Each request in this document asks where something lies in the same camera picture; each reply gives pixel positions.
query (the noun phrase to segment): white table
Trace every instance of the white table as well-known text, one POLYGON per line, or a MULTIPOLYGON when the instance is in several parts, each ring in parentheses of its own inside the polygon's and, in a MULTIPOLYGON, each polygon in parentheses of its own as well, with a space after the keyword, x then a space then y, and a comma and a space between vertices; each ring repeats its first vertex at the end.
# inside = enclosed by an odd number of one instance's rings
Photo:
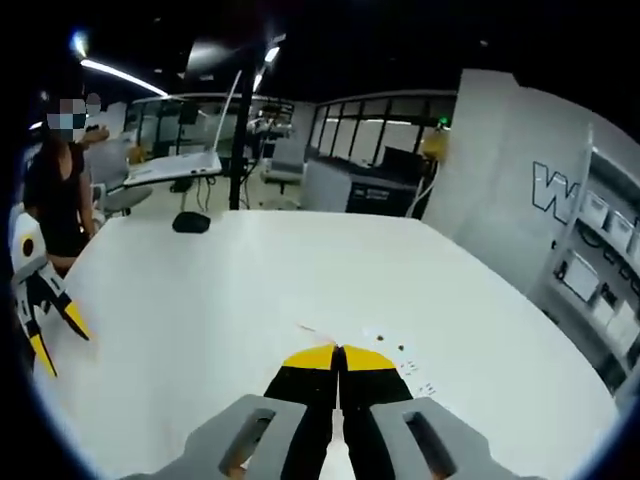
POLYGON ((407 345, 433 398, 520 475, 567 478, 617 418, 575 346, 498 275, 409 219, 240 211, 203 235, 112 219, 67 277, 95 331, 43 326, 60 372, 36 381, 109 475, 152 472, 292 353, 330 337, 407 345), (302 324, 315 328, 313 334, 302 324))
POLYGON ((155 158, 131 168, 125 187, 168 182, 179 178, 197 178, 222 172, 218 154, 212 150, 155 158))

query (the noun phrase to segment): robotic arm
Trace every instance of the robotic arm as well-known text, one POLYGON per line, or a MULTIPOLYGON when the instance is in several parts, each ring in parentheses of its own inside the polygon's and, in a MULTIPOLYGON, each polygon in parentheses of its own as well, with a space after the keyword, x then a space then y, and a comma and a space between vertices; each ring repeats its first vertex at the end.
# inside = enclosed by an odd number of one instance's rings
POLYGON ((11 286, 15 293, 18 318, 36 356, 51 375, 57 376, 36 321, 35 306, 41 305, 43 301, 50 302, 71 329, 85 340, 89 340, 89 330, 77 306, 67 295, 62 278, 47 259, 38 222, 26 212, 16 212, 17 210, 12 215, 16 220, 11 241, 14 271, 11 286))

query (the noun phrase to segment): black shirt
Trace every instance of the black shirt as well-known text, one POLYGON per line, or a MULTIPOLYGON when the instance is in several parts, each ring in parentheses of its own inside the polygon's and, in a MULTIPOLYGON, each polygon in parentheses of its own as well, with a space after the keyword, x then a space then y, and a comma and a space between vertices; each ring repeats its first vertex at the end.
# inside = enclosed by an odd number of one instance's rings
POLYGON ((58 159, 36 154, 25 175, 24 206, 35 207, 47 252, 61 257, 77 257, 88 239, 80 231, 80 174, 84 171, 82 147, 70 143, 72 168, 63 180, 58 159))

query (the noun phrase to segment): window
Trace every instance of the window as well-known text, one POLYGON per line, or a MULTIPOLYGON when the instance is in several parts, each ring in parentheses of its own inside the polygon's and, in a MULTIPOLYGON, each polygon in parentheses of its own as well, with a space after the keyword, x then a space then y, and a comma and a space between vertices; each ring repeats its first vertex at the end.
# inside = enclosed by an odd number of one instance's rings
POLYGON ((347 102, 344 104, 344 110, 342 111, 343 116, 355 117, 360 113, 360 103, 361 102, 347 102))
POLYGON ((338 118, 340 115, 340 108, 342 108, 341 103, 336 103, 335 105, 331 105, 329 107, 329 117, 338 118))
POLYGON ((406 117, 419 117, 424 109, 423 97, 394 98, 391 103, 391 115, 403 115, 406 117))
POLYGON ((324 133, 322 134, 322 141, 320 145, 320 153, 329 155, 331 153, 331 145, 333 144, 333 138, 336 134, 336 127, 338 126, 338 120, 336 118, 328 118, 327 123, 324 125, 324 133))
POLYGON ((382 131, 382 122, 365 120, 360 122, 358 133, 353 144, 351 160, 358 165, 370 165, 378 145, 382 131))
POLYGON ((394 121, 387 122, 384 133, 382 134, 382 143, 380 143, 376 165, 382 163, 385 147, 393 147, 406 150, 407 152, 413 152, 419 131, 420 127, 418 125, 405 125, 394 121))
POLYGON ((353 141, 353 132, 356 129, 357 120, 352 118, 343 118, 340 122, 340 128, 338 128, 338 134, 336 136, 336 145, 333 148, 333 156, 349 159, 349 150, 351 149, 351 142, 353 141))
POLYGON ((320 148, 320 135, 322 134, 322 124, 324 123, 324 117, 327 115, 327 107, 321 107, 318 109, 318 115, 316 116, 316 123, 313 126, 313 134, 311 135, 311 146, 320 148))
POLYGON ((384 112, 387 110, 387 102, 389 100, 386 98, 382 98, 380 100, 367 100, 364 102, 364 112, 365 116, 377 116, 381 117, 384 115, 384 112))

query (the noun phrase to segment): storage box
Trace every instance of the storage box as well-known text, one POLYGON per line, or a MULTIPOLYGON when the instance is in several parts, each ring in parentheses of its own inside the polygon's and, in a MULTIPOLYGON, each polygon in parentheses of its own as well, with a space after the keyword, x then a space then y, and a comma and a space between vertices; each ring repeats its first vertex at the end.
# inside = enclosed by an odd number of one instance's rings
POLYGON ((633 225, 624 218, 620 212, 611 212, 605 222, 605 230, 611 236, 611 242, 623 252, 627 251, 631 236, 633 235, 633 225))
POLYGON ((615 310, 609 302, 607 302, 602 295, 597 295, 595 301, 593 302, 593 318, 595 318, 596 322, 606 330, 607 325, 613 318, 613 315, 616 313, 615 310))
POLYGON ((628 252, 634 266, 640 268, 640 232, 638 230, 633 232, 628 252))
POLYGON ((582 300, 588 302, 598 288, 598 273, 574 251, 570 252, 566 262, 567 270, 562 281, 582 300))
POLYGON ((591 190, 587 190, 580 211, 582 218, 594 227, 602 228, 609 213, 609 204, 591 190))
POLYGON ((618 353, 621 355, 626 355, 640 334, 640 325, 635 317, 631 305, 623 302, 607 325, 606 334, 616 345, 618 353))

